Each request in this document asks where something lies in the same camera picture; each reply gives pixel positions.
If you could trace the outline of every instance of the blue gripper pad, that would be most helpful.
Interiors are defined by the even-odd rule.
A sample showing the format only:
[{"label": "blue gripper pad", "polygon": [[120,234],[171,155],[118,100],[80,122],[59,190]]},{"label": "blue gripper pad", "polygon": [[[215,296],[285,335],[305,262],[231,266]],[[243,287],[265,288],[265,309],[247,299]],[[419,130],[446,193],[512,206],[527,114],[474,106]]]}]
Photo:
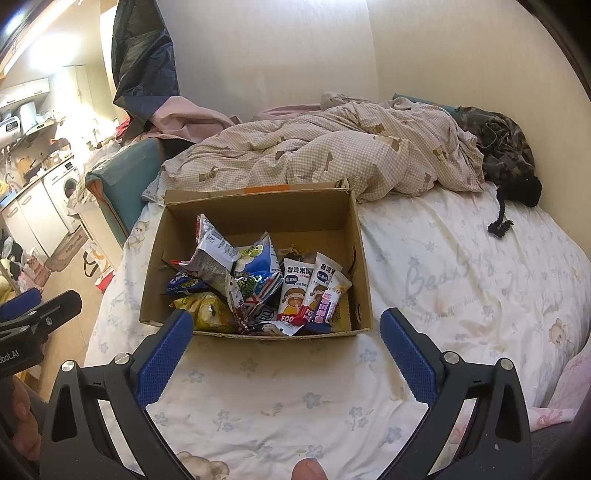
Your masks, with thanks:
[{"label": "blue gripper pad", "polygon": [[386,310],[379,326],[382,340],[414,397],[433,406],[444,375],[439,349],[426,335],[417,333],[398,309]]},{"label": "blue gripper pad", "polygon": [[16,320],[29,310],[37,307],[40,303],[41,292],[36,288],[31,288],[0,306],[0,320]]},{"label": "blue gripper pad", "polygon": [[[135,351],[135,362],[142,363],[139,371],[132,371],[137,386],[135,399],[141,408],[160,399],[192,336],[193,317],[185,310],[176,310],[160,331],[146,337]],[[154,339],[158,340],[157,344],[142,359]]]}]

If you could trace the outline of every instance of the camouflage fabric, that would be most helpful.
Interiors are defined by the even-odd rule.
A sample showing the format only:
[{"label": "camouflage fabric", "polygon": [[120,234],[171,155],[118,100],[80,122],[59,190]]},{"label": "camouflage fabric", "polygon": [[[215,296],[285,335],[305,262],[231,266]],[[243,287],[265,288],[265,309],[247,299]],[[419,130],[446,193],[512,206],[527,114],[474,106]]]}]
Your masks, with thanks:
[{"label": "camouflage fabric", "polygon": [[461,106],[456,112],[461,114],[460,128],[478,138],[487,180],[501,185],[508,179],[534,174],[534,155],[521,128],[511,118],[474,106]]}]

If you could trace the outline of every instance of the black fabric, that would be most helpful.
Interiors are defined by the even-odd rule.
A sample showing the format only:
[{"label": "black fabric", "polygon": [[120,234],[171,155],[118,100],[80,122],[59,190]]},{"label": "black fabric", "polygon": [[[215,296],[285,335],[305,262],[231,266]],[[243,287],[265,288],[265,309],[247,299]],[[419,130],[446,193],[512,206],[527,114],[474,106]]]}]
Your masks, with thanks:
[{"label": "black fabric", "polygon": [[528,207],[535,207],[538,205],[540,195],[542,193],[542,184],[540,179],[533,174],[524,175],[515,179],[509,179],[496,190],[496,199],[499,202],[499,217],[488,226],[489,233],[503,238],[505,233],[513,222],[505,218],[505,201],[512,200],[513,202],[520,202]]},{"label": "black fabric", "polygon": [[487,112],[474,106],[458,107],[458,125],[478,138],[478,149],[484,155],[485,179],[499,186],[499,218],[488,231],[502,238],[513,222],[503,221],[505,201],[535,207],[540,201],[542,184],[535,176],[534,154],[521,127],[502,113]]},{"label": "black fabric", "polygon": [[173,41],[155,0],[119,0],[113,27],[115,105],[142,130],[171,96],[178,96]]}]

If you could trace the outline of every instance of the kitchen cabinet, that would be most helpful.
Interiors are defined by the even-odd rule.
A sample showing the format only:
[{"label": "kitchen cabinet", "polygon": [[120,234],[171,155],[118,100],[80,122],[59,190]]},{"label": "kitchen cabinet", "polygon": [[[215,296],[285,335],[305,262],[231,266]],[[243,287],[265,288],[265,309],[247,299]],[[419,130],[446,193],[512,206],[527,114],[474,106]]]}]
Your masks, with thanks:
[{"label": "kitchen cabinet", "polygon": [[46,78],[0,90],[0,112],[12,111],[15,115],[18,107],[25,103],[34,101],[40,105],[49,92],[49,79]]},{"label": "kitchen cabinet", "polygon": [[25,98],[34,97],[43,93],[49,93],[49,79],[39,79],[24,83]]},{"label": "kitchen cabinet", "polygon": [[45,253],[52,256],[68,234],[68,229],[53,206],[43,182],[38,181],[30,187],[18,197],[17,202],[37,241]]},{"label": "kitchen cabinet", "polygon": [[45,251],[31,230],[18,201],[14,200],[2,211],[2,218],[16,243],[27,251],[35,248],[35,256],[41,262],[47,260]]},{"label": "kitchen cabinet", "polygon": [[0,108],[13,105],[25,98],[25,84],[15,85],[0,91]]}]

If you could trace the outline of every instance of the washing machine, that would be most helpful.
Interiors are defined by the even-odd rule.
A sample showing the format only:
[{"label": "washing machine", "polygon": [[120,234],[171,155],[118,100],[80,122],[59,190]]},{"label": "washing machine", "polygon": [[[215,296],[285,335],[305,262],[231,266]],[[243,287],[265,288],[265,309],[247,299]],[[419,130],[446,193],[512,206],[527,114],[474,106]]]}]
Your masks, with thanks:
[{"label": "washing machine", "polygon": [[76,190],[78,180],[80,174],[72,160],[66,160],[43,177],[47,194],[70,233],[74,233],[80,225],[79,220],[68,215],[68,200]]}]

